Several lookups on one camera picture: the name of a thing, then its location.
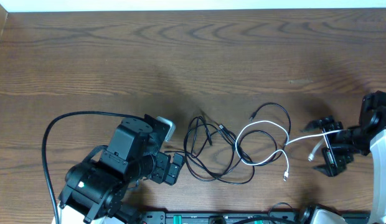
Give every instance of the white wall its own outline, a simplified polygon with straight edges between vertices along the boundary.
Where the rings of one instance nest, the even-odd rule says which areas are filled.
[[[386,7],[386,0],[0,0],[8,12]]]

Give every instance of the black wire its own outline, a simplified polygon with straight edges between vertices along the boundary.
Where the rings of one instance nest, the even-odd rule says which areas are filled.
[[[278,103],[268,102],[268,103],[262,104],[260,107],[258,107],[257,110],[254,111],[254,113],[252,113],[252,115],[250,117],[250,121],[252,121],[255,118],[255,116],[257,115],[257,113],[259,112],[260,109],[262,109],[265,106],[269,106],[269,105],[278,106],[279,108],[281,108],[285,112],[285,114],[287,116],[287,119],[288,119],[288,130],[287,130],[287,133],[288,133],[288,135],[290,135],[290,132],[291,132],[291,119],[290,119],[290,116],[289,116],[287,110],[284,107],[282,107],[280,104],[278,104]],[[247,133],[243,137],[245,137],[245,136],[247,136],[249,134],[252,134],[252,133],[254,133],[254,132]],[[271,137],[268,133],[266,133],[266,132],[262,132],[262,133],[268,135],[268,137],[270,137],[274,141],[273,137]],[[237,143],[237,148],[238,149],[241,149],[240,145],[242,143],[242,140],[243,140],[243,138],[241,138],[241,140],[239,140],[239,142]],[[281,148],[282,150],[285,149],[286,143],[287,143],[287,137],[285,139],[285,142],[283,143],[283,147]],[[266,161],[266,162],[264,162],[264,163],[262,163],[260,165],[257,165],[257,166],[264,166],[264,165],[267,165],[267,164],[269,164],[271,162],[275,162],[277,159],[280,158],[281,155],[282,155],[282,152],[279,153],[278,155],[274,154],[271,158],[269,158],[269,161]]]
[[[127,115],[127,114],[109,113],[109,112],[101,112],[101,111],[77,111],[77,112],[72,112],[72,113],[67,113],[67,114],[60,115],[57,118],[53,119],[53,121],[51,121],[49,123],[48,127],[46,128],[46,131],[45,131],[45,134],[44,134],[44,138],[42,139],[42,167],[44,168],[44,175],[45,175],[45,179],[46,179],[46,184],[48,186],[50,199],[52,201],[52,206],[53,206],[53,209],[54,209],[54,215],[55,215],[56,224],[60,224],[60,218],[59,218],[59,213],[57,211],[57,203],[56,203],[55,193],[54,193],[54,190],[53,190],[53,187],[52,187],[52,182],[50,181],[48,162],[47,162],[47,159],[46,159],[46,142],[48,140],[49,132],[52,129],[52,126],[56,122],[58,122],[62,118],[66,118],[66,117],[73,116],[73,115],[80,115],[80,114],[99,114],[99,115],[105,115],[105,116],[118,116],[118,117],[135,118],[135,119],[142,120],[142,118],[139,118],[137,116]]]
[[[291,205],[289,205],[288,203],[286,203],[286,202],[279,202],[279,203],[276,203],[276,204],[274,204],[274,206],[272,206],[270,209],[269,209],[269,212],[268,212],[268,217],[270,217],[270,213],[272,212],[272,210],[273,209],[275,209],[277,206],[279,206],[279,205],[287,205],[287,206],[289,206],[292,210],[293,210],[293,212],[295,213],[295,215],[297,215],[297,213],[294,211],[294,209],[292,208],[292,206]]]
[[[263,216],[247,218],[239,222],[235,222],[234,224],[246,224],[246,223],[255,222],[255,221],[276,221],[276,222],[286,223],[286,224],[297,224],[297,222],[285,220],[284,218],[263,217]]]
[[[205,139],[205,141],[204,141],[202,147],[199,149],[199,151],[197,153],[194,153],[194,146],[195,146],[195,142],[197,140],[197,132],[198,132],[198,129],[200,127],[204,127],[204,131],[205,131],[205,134],[207,135],[207,138]],[[211,133],[209,131],[209,127],[214,128],[215,131]],[[190,151],[188,151],[187,150],[187,142],[189,140],[189,136],[192,133],[194,133],[193,141],[192,141],[192,146],[191,146]],[[225,168],[225,170],[223,172],[221,172],[221,173],[212,172],[198,158],[200,156],[201,152],[203,151],[205,145],[207,144],[207,142],[210,143],[210,145],[212,145],[212,136],[214,134],[216,134],[216,133],[220,134],[222,136],[222,138],[231,146],[231,149],[232,149],[232,156],[230,158],[230,162],[228,163],[228,166]],[[187,134],[186,134],[186,136],[184,138],[184,150],[183,150],[183,152],[185,154],[185,158],[186,158],[186,166],[187,166],[189,172],[192,174],[192,176],[194,178],[196,178],[197,180],[203,181],[203,182],[211,182],[211,181],[219,180],[219,181],[227,183],[227,184],[235,184],[235,185],[246,184],[249,181],[251,181],[253,179],[254,175],[255,175],[255,168],[254,167],[253,167],[253,171],[252,171],[252,174],[251,174],[250,178],[248,180],[246,180],[246,181],[243,181],[243,182],[232,182],[232,181],[224,180],[222,178],[223,176],[231,173],[231,171],[233,171],[239,165],[239,163],[241,162],[241,159],[239,159],[236,162],[236,164],[234,166],[232,166],[233,160],[234,160],[234,157],[235,157],[235,149],[234,149],[235,140],[236,140],[236,135],[233,132],[227,130],[226,128],[218,129],[213,124],[207,124],[207,122],[205,121],[205,119],[202,116],[198,116],[198,117],[193,118],[192,121],[190,121],[190,123],[189,123],[188,129],[187,129]],[[245,159],[247,159],[249,161],[252,161],[247,154],[245,154],[244,152],[242,154],[244,155]],[[206,173],[208,173],[211,176],[211,179],[203,179],[203,178],[201,178],[200,175],[198,175],[194,171],[194,169],[192,168],[190,162],[192,162],[197,167],[205,170]]]

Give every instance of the white cable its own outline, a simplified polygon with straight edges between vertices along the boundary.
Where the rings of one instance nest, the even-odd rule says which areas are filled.
[[[256,122],[253,122],[253,123],[248,124],[247,126],[245,126],[245,127],[240,131],[240,134],[238,134],[238,136],[237,136],[237,138],[236,138],[236,141],[235,141],[235,149],[236,149],[236,151],[237,151],[237,155],[238,155],[240,158],[242,158],[242,157],[241,157],[240,153],[238,153],[238,150],[237,150],[238,139],[240,138],[240,136],[242,135],[242,133],[244,132],[244,130],[245,130],[246,128],[250,127],[251,125],[259,124],[259,123],[270,123],[270,124],[273,124],[273,125],[275,125],[275,126],[281,128],[281,129],[286,133],[286,136],[287,136],[287,142],[288,142],[288,140],[289,140],[288,132],[286,131],[286,129],[284,129],[284,128],[283,128],[282,126],[280,126],[279,124],[276,124],[276,123],[274,123],[274,122],[272,122],[272,121],[256,121]],[[288,167],[288,158],[287,158],[287,155],[286,155],[285,152],[284,152],[284,154],[285,154],[285,156],[286,156],[287,167]],[[265,160],[262,161],[262,162],[258,162],[258,163],[255,163],[255,164],[247,163],[247,162],[245,162],[244,159],[242,159],[242,161],[243,161],[246,165],[249,165],[249,166],[257,166],[257,165],[263,164],[263,163],[266,162],[269,158],[265,159]]]
[[[308,160],[312,161],[315,158],[316,151],[320,148],[321,145],[323,145],[324,139],[321,139],[315,147],[312,149],[312,152],[308,156]]]
[[[303,136],[303,137],[296,138],[296,139],[294,139],[294,140],[288,141],[288,142],[286,143],[286,146],[287,146],[288,144],[290,144],[290,143],[293,143],[293,142],[298,141],[298,140],[301,140],[301,139],[325,136],[325,135],[332,134],[332,133],[337,133],[337,132],[340,132],[340,131],[345,131],[345,130],[335,130],[335,131],[329,131],[329,132],[322,133],[322,134],[313,134],[313,135],[309,135],[309,136]]]

